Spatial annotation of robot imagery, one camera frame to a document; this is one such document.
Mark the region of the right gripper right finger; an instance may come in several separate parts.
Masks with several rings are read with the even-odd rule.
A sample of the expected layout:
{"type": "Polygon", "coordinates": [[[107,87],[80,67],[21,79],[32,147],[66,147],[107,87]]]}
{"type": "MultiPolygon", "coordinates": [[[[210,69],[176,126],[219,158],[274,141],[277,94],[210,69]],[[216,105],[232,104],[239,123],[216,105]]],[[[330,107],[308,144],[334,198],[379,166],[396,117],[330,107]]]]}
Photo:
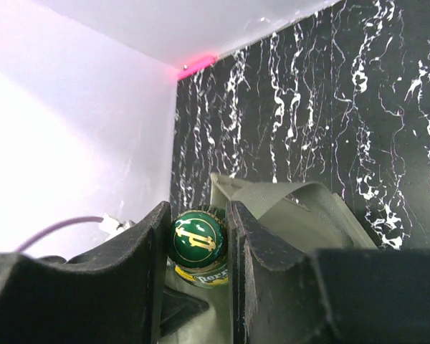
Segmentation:
{"type": "Polygon", "coordinates": [[[430,343],[430,249],[304,254],[227,204],[233,343],[430,343]]]}

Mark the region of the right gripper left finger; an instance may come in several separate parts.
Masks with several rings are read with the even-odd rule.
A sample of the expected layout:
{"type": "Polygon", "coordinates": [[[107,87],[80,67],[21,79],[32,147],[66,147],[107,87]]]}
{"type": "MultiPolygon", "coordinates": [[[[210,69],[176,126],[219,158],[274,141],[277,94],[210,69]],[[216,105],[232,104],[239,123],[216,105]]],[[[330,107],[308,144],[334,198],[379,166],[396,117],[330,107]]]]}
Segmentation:
{"type": "Polygon", "coordinates": [[[0,254],[0,343],[156,343],[171,207],[64,264],[0,254]]]}

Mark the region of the grey-green canvas bag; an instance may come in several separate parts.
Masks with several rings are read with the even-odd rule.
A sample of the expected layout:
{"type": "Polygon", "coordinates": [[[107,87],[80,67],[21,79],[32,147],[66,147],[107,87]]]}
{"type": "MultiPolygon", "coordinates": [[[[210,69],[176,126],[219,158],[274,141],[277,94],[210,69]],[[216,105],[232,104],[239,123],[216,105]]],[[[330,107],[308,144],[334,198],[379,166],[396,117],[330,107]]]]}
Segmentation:
{"type": "MultiPolygon", "coordinates": [[[[336,193],[318,182],[262,183],[214,173],[208,205],[239,201],[270,232],[304,254],[318,249],[374,249],[373,240],[336,193]]],[[[229,237],[226,216],[228,254],[229,237]]],[[[168,260],[161,343],[233,343],[229,282],[211,289],[182,280],[168,260]]]]}

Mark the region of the green Perrier bottle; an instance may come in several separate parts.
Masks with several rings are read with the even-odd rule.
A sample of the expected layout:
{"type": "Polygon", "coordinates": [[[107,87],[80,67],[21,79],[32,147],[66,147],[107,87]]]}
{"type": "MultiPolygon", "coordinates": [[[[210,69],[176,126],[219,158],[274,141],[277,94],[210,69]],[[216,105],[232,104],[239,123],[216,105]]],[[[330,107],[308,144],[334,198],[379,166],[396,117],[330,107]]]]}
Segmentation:
{"type": "Polygon", "coordinates": [[[204,204],[178,215],[171,225],[168,260],[173,271],[195,287],[229,282],[228,238],[223,208],[204,204]]]}

